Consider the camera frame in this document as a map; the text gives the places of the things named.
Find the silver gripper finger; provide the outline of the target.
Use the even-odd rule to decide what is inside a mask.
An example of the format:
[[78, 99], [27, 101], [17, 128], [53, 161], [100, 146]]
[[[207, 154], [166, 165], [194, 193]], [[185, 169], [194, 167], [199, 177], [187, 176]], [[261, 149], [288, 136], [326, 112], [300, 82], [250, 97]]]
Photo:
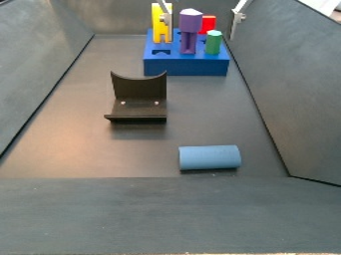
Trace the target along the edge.
[[231, 19], [229, 40], [233, 40], [234, 38], [237, 25], [246, 19], [245, 10], [247, 6], [250, 5], [250, 3], [251, 3], [251, 0], [239, 0], [235, 7], [231, 9], [233, 19]]
[[159, 42], [170, 42], [173, 40], [173, 13], [171, 13], [171, 5], [166, 2], [166, 0], [156, 0], [158, 4], [162, 8], [162, 13], [159, 14], [158, 21], [158, 36]]

